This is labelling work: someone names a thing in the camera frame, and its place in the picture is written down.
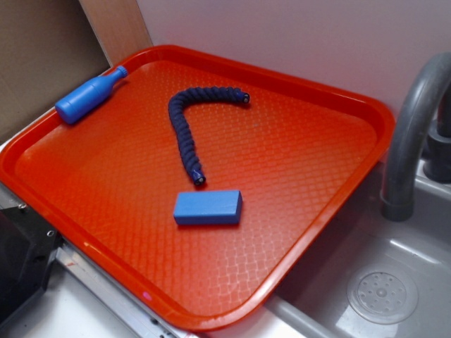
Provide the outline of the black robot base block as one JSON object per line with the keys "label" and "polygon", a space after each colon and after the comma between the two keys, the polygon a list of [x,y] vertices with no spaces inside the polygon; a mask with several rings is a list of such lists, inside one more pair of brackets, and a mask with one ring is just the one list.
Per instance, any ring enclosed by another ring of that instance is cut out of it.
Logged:
{"label": "black robot base block", "polygon": [[1,210],[1,321],[47,290],[58,230],[27,204]]}

